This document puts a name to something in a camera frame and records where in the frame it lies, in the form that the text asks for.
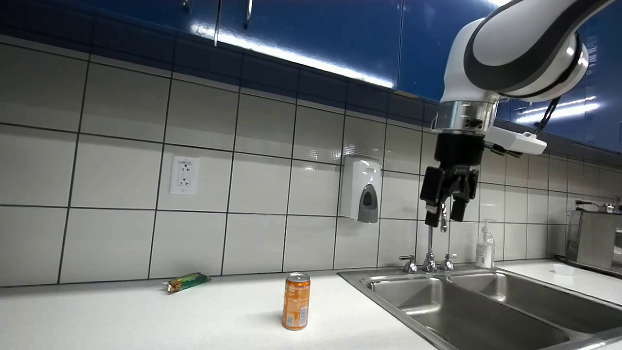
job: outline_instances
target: counter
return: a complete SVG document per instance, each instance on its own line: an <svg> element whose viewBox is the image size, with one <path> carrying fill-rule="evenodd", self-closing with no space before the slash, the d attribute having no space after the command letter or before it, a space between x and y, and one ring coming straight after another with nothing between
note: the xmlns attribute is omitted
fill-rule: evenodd
<svg viewBox="0 0 622 350"><path fill-rule="evenodd" d="M557 262L502 268L622 305L622 279ZM281 324L285 275L217 277L164 293L164 281L0 289L7 350L207 350L207 347L419 347L423 336L393 318L339 273L312 273L306 330Z"/></svg>

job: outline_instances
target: soda can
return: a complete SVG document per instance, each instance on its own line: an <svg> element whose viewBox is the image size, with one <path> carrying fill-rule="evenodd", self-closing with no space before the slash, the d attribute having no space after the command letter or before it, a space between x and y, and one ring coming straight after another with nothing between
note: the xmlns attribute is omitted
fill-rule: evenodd
<svg viewBox="0 0 622 350"><path fill-rule="evenodd" d="M286 277L285 326L302 330L310 322L312 277L304 272L290 272Z"/></svg>

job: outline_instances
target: sink basin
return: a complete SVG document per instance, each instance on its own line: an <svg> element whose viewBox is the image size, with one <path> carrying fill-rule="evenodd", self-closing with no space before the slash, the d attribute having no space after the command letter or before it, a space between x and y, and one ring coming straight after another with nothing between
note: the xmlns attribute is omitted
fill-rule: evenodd
<svg viewBox="0 0 622 350"><path fill-rule="evenodd" d="M621 308L504 272L454 275L450 279L456 285L479 291L578 332L603 332L622 326Z"/></svg>
<svg viewBox="0 0 622 350"><path fill-rule="evenodd" d="M597 347L622 310L502 270L343 273L438 347Z"/></svg>
<svg viewBox="0 0 622 350"><path fill-rule="evenodd" d="M570 340L563 328L442 277L386 279L370 287L458 347L547 347Z"/></svg>

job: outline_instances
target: faucet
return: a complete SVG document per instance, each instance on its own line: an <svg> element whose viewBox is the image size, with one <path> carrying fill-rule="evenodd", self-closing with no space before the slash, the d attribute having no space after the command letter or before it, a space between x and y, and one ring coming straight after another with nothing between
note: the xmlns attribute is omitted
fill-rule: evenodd
<svg viewBox="0 0 622 350"><path fill-rule="evenodd" d="M456 266L454 266L454 262L452 262L452 258L458 258L458 254L446 254L446 260L442 262L442 270L454 270Z"/></svg>
<svg viewBox="0 0 622 350"><path fill-rule="evenodd" d="M407 273L417 273L421 268L417 266L417 256L411 254L411 256L401 256L401 260L407 260L407 264L403 266L403 270Z"/></svg>
<svg viewBox="0 0 622 350"><path fill-rule="evenodd" d="M426 272L436 272L436 270L440 270L440 268L436 266L436 260L434 260L432 244L434 244L434 227L430 225L430 227L428 227L428 254L426 254L426 260L424 260L424 266L423 266L423 270L426 270Z"/></svg>

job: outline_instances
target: grout line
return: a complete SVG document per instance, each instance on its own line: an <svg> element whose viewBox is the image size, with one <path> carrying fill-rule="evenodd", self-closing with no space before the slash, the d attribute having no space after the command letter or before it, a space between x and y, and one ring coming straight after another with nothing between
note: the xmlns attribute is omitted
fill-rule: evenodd
<svg viewBox="0 0 622 350"><path fill-rule="evenodd" d="M339 161L339 186L337 186L337 219L335 219L335 240L333 240L333 270L337 264L337 237L339 237L339 221L341 221L341 202L343 202L343 180L345 180L345 147L347 147L347 100L345 100L345 110L343 110L343 139L341 139L341 161Z"/></svg>
<svg viewBox="0 0 622 350"><path fill-rule="evenodd" d="M84 108L86 108L86 97L90 87L90 71L92 71L92 48L94 48L94 32L96 32L96 19L92 21L92 34L90 34L90 52L86 60L86 71L84 71L84 85L82 85L82 100L80 100L80 118L79 118L79 133L75 143L75 163L73 163L73 174L71 174L71 192L69 192L69 207L65 215L65 229L63 229L63 242L61 242L61 256L59 256L59 273L57 283L61 283L63 277L63 266L65 266L65 250L69 240L69 229L71 229L71 213L73 213L73 202L75 202L75 186L77 186L77 170L79 170L79 155L80 155L80 139L82 139L82 122L84 122Z"/></svg>
<svg viewBox="0 0 622 350"><path fill-rule="evenodd" d="M59 58L67 58L67 60L79 60L79 62L88 62L90 58L82 58L82 50L77 50L77 48L65 48L65 46L59 46L59 44L49 44L49 42L42 42L42 40L32 40L32 38L24 38L24 36L14 36L18 40L24 40L22 44L20 42L9 42L9 40L3 40L0 46L12 46L12 48L22 48L22 50L32 50L32 52L40 52L40 54L51 54L51 56L59 56ZM45 50L44 46L34 46L32 42L40 42L40 44L47 44L47 46L59 46L63 50L73 50L77 54L71 54L71 52L61 52L61 50Z"/></svg>
<svg viewBox="0 0 622 350"><path fill-rule="evenodd" d="M125 58L113 58L113 56L106 56L106 54L98 54L98 56L102 56L102 58L106 58L110 62L96 58L96 60L92 60L96 65L125 69L125 71L152 75L152 77L160 77L160 79L172 79L174 77L174 67L164 69L164 67L156 67L156 65L148 65L148 63L131 62L131 60L125 60ZM150 69L162 69L162 73L141 69L141 67L133 67L131 63L148 65Z"/></svg>
<svg viewBox="0 0 622 350"><path fill-rule="evenodd" d="M178 34L174 36L174 62L178 58ZM160 194L162 194L162 174L164 174L164 157L166 157L166 139L168 139L168 128L172 118L172 95L174 95L174 67L170 69L170 89L168 89L168 106L166 106L166 118L164 118L164 130L162 130L162 145L160 145L160 168L158 168L158 182L156 182L156 211L154 211L154 225L152 225L152 242L150 242L150 258L148 258L148 279L152 277L152 266L154 266L154 244L158 235L158 209L160 209Z"/></svg>
<svg viewBox="0 0 622 350"><path fill-rule="evenodd" d="M380 260L382 260L382 238L384 238L384 217L382 217L382 211L386 207L386 167L388 167L388 141L390 141L390 120L386 118L386 135L384 135L384 167L382 167L382 198L380 198L380 203L378 203L378 237L376 237L376 264L374 266L380 266Z"/></svg>
<svg viewBox="0 0 622 350"><path fill-rule="evenodd" d="M236 145L238 145L238 128L240 128L240 108L242 108L242 85L238 81L238 102L236 102L236 120L234 120L234 145L232 145L232 165L230 165L230 188L228 188L228 209L226 209L226 227L222 237L222 260L220 275L226 273L226 254L228 254L228 237L230 237L230 219L232 219L232 194L234 194L234 172L236 172Z"/></svg>
<svg viewBox="0 0 622 350"><path fill-rule="evenodd" d="M16 122L5 122L0 120L0 126L10 126L10 128L30 128L30 130L42 130L42 132L59 132L59 133L73 133L79 135L79 130L61 130L61 128L47 128L47 126L36 126L36 124L16 124Z"/></svg>
<svg viewBox="0 0 622 350"><path fill-rule="evenodd" d="M288 231L290 231L290 203L292 203L292 178L294 178L294 149L296 149L296 130L298 130L298 91L300 91L300 73L296 73L296 104L294 104L294 130L292 130L292 159L290 159L290 180L288 180L288 202L286 202L286 225L285 225L285 244L283 244L283 262L281 270L286 272L286 254L288 254Z"/></svg>

